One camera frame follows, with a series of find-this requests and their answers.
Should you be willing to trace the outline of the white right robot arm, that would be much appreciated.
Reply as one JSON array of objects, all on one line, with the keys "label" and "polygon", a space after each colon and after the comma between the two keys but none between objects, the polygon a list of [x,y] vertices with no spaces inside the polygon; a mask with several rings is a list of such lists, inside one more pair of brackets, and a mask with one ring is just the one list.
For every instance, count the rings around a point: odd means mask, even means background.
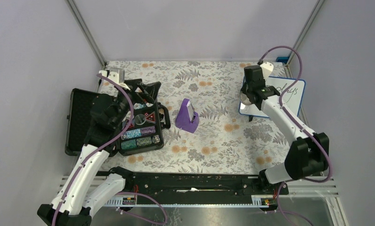
[{"label": "white right robot arm", "polygon": [[267,115],[290,145],[283,163],[259,173],[258,188],[264,194],[274,191],[280,182],[323,172],[330,162],[328,136],[309,128],[283,103],[280,92],[266,84],[272,70],[273,65],[268,62],[246,66],[239,93],[240,102]]}]

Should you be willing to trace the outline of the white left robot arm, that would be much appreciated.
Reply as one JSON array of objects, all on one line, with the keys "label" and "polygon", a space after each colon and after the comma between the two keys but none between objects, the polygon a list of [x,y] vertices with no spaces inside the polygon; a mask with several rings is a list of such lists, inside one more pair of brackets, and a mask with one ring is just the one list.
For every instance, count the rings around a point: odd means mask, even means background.
[{"label": "white left robot arm", "polygon": [[115,194],[134,195],[132,173],[111,173],[107,180],[92,193],[87,191],[100,166],[112,153],[116,141],[132,122],[136,88],[141,89],[147,100],[155,102],[161,83],[148,85],[140,80],[127,80],[126,88],[112,82],[118,96],[96,94],[92,100],[91,123],[82,146],[78,162],[64,187],[51,204],[42,204],[37,214],[48,226],[88,226],[97,210]]}]

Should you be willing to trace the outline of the silver mesh sponge eraser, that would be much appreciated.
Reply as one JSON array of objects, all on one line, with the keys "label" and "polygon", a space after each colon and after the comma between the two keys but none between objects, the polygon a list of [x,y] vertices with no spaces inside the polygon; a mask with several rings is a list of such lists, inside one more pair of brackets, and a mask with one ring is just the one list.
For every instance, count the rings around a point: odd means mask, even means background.
[{"label": "silver mesh sponge eraser", "polygon": [[243,105],[245,105],[245,106],[252,105],[252,102],[250,101],[249,97],[246,94],[244,94],[243,92],[239,93],[239,98],[240,98],[240,102]]}]

